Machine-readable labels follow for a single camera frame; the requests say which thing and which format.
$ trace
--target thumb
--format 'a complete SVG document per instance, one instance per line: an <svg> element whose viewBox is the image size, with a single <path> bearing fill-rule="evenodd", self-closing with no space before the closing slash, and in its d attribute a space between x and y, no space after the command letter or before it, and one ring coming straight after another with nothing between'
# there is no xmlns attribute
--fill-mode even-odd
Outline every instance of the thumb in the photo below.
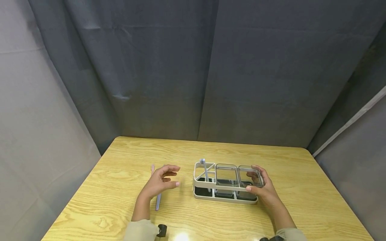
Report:
<svg viewBox="0 0 386 241"><path fill-rule="evenodd" d="M261 188L255 186L248 186L245 189L247 190L247 192L253 193L255 195L259 195L261 192Z"/></svg>
<svg viewBox="0 0 386 241"><path fill-rule="evenodd" d="M179 182L164 182L164 188L166 189L174 189L180 185Z"/></svg>

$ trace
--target wrist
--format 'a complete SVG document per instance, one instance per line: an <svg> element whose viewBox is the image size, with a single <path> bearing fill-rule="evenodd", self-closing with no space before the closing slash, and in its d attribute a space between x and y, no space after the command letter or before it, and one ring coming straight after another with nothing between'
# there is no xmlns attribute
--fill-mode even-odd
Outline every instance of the wrist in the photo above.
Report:
<svg viewBox="0 0 386 241"><path fill-rule="evenodd" d="M280 200L279 196L277 195L262 196L261 199L269 209L279 208L281 206L284 206L283 202Z"/></svg>
<svg viewBox="0 0 386 241"><path fill-rule="evenodd" d="M137 202L150 202L152 197L146 192L141 191L137 197Z"/></svg>

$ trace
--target transparent cup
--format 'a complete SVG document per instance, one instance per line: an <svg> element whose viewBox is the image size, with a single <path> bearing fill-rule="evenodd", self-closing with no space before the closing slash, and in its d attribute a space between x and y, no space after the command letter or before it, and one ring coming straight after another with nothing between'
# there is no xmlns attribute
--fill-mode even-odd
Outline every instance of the transparent cup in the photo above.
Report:
<svg viewBox="0 0 386 241"><path fill-rule="evenodd" d="M238 187L237 166L232 164L216 165L216 184L225 187ZM233 198L234 191L215 189L216 197Z"/></svg>

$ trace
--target left hand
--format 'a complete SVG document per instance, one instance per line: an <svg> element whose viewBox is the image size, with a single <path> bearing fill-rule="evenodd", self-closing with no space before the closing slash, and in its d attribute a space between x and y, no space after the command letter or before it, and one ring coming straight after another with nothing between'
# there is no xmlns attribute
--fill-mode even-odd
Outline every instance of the left hand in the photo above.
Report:
<svg viewBox="0 0 386 241"><path fill-rule="evenodd" d="M151 199L167 189L178 187L179 182L171 182L168 176L176 176L179 169L180 167L174 165L165 165L158 168L147 181L139 195Z"/></svg>

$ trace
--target forearm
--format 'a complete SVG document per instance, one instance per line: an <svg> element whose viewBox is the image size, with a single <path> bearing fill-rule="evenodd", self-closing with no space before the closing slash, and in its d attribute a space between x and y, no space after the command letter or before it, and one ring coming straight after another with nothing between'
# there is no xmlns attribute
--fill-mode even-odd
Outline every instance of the forearm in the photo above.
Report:
<svg viewBox="0 0 386 241"><path fill-rule="evenodd" d="M150 200L151 198L139 194L135 203L133 216L131 221L140 221L143 219L150 219Z"/></svg>
<svg viewBox="0 0 386 241"><path fill-rule="evenodd" d="M266 203L266 206L272 215L276 230L296 228L290 213L280 199L271 201L269 204Z"/></svg>

